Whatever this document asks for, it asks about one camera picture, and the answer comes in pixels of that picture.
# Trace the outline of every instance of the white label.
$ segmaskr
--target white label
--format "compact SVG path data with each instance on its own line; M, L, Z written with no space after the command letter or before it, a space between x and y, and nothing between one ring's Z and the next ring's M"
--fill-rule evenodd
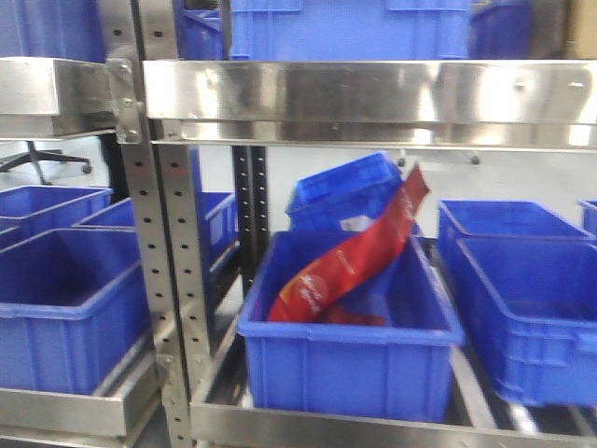
M371 224L375 222L372 217L360 215L358 217L347 217L340 221L340 226L343 231L365 231Z

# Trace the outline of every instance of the stainless steel shelf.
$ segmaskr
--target stainless steel shelf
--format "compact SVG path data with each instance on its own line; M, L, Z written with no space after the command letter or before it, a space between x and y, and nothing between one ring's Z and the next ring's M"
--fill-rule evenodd
M538 421L562 418L563 408L551 408L543 415L533 415L533 411L521 406L512 406L501 402L505 409L517 410L511 415L511 425L525 421L527 427L518 430L505 429L508 424L500 424L486 415L479 420L479 406L468 407L464 413L458 410L447 417L447 424L415 423L397 420L371 419L325 415L317 413L299 413L255 409L250 397L245 393L246 368L242 361L242 350L237 352L238 363L223 363L224 370L214 381L214 387L205 395L198 391L191 402L192 435L197 440L213 441L232 446L256 447L291 447L291 448L329 448L342 446L361 448L404 447L442 447L442 448L536 448L540 447L597 447L597 439L586 437L591 433L582 430L594 424L594 416L587 416L587 411L574 408L578 421L570 430L563 433L540 432L529 430L528 425L538 427ZM458 409L462 395L470 397L474 385L456 376L452 394L451 408ZM475 398L482 407L489 406L481 394Z
M60 140L112 128L112 98L103 64L0 58L0 138Z
M440 271L435 250L431 253ZM192 436L264 448L597 447L594 409L525 408L505 402L491 390L470 347L454 350L451 364L454 382L445 424L255 409L247 387L243 341L230 330L212 375L190 403Z
M144 337L94 395L0 388L0 440L128 447L159 403L155 355Z
M162 144L597 148L597 63L148 61Z

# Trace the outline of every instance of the bin handle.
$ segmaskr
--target bin handle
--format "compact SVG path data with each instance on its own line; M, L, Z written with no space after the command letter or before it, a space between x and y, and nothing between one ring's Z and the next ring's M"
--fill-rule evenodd
M597 355L597 333L578 333L576 337L579 352Z

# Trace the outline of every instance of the perforated metal upright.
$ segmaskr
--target perforated metal upright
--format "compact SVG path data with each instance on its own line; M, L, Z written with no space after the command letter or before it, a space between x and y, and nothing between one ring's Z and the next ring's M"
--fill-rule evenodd
M145 59L178 59L180 49L186 45L179 22L182 2L139 0L138 6ZM153 137L156 140L180 140L180 135L181 129L176 123L162 121ZM154 150L166 209L165 230L169 232L173 256L174 309L178 313L177 341L181 343L181 349L169 355L174 357L176 365L183 366L181 371L187 366L186 387L192 394L202 385L210 384L208 378L217 370L218 349L225 351L230 337L225 337L219 346L214 340L215 301L210 295L210 282L214 279L209 278L206 238L199 222L204 216L204 206L201 195L197 194L201 190L197 151L186 145L156 145ZM247 288L269 235L265 148L236 147L232 155L240 211L241 271ZM234 323L229 327L230 334L234 334ZM171 431L173 444L189 446L187 421L179 429L178 432Z
M174 283L169 223L160 158L152 145L155 129L146 118L142 71L144 54L136 0L99 2L107 69L117 117L118 141L134 203L141 246L153 341L163 378L161 400L173 448L191 446L187 363L182 342L181 308Z

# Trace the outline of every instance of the stacked blue bin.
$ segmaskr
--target stacked blue bin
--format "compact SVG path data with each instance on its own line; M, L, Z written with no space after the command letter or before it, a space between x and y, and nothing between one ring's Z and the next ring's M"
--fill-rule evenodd
M148 330L131 232L48 231L0 268L0 387L91 394Z
M470 0L232 0L232 59L465 59Z
M110 203L111 189L26 186L0 191L0 225L20 239L66 228Z
M96 0L2 0L0 57L39 56L103 63Z
M479 238L452 270L463 323L499 396L597 405L597 248Z
M597 201L580 201L582 212L582 227L593 235L597 235Z
M214 265L238 239L237 204L234 193L205 191L200 193L205 217L200 219L208 245L208 263ZM131 199L110 205L82 219L75 225L83 229L115 229L134 231L134 210Z
M597 404L594 235L524 201L441 201L437 248L493 388L528 406Z
M352 236L277 233L239 323L256 406L439 422L451 385L451 347L462 330L415 237L380 275L344 296L349 312L383 327L267 322L280 289L300 269Z
M532 24L532 0L493 0L473 15L470 57L527 59Z
M402 184L384 151L300 179L286 213L294 231L361 231Z
M183 14L187 48L181 57L195 61L225 59L220 11L188 9Z
M461 238L593 241L589 232L531 201L444 200L439 202L437 249L451 270L461 255Z

